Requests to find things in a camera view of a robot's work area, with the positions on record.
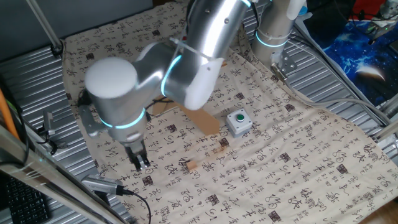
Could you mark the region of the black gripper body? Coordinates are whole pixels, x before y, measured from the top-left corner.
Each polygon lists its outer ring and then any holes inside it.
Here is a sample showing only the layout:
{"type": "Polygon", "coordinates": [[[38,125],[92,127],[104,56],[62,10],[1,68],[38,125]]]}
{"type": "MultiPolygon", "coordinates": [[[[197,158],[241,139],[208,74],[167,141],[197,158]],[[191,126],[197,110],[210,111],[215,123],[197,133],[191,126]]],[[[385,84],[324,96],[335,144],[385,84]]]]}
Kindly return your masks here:
{"type": "Polygon", "coordinates": [[[128,154],[144,154],[146,153],[146,146],[142,138],[131,142],[121,142],[122,146],[128,154]]]}

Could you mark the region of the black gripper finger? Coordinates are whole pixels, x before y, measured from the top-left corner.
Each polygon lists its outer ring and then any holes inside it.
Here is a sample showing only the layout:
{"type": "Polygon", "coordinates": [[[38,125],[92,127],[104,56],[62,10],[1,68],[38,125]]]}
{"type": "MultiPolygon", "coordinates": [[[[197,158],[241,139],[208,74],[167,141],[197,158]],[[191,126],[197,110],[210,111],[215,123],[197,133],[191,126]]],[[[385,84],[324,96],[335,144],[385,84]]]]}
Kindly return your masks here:
{"type": "Polygon", "coordinates": [[[147,158],[147,151],[146,151],[145,146],[143,146],[142,149],[139,151],[138,161],[139,161],[139,165],[141,167],[149,167],[150,166],[150,161],[147,158]]]}
{"type": "Polygon", "coordinates": [[[137,155],[131,150],[131,148],[125,148],[125,152],[129,158],[130,163],[134,165],[137,171],[141,171],[142,167],[137,155]]]}

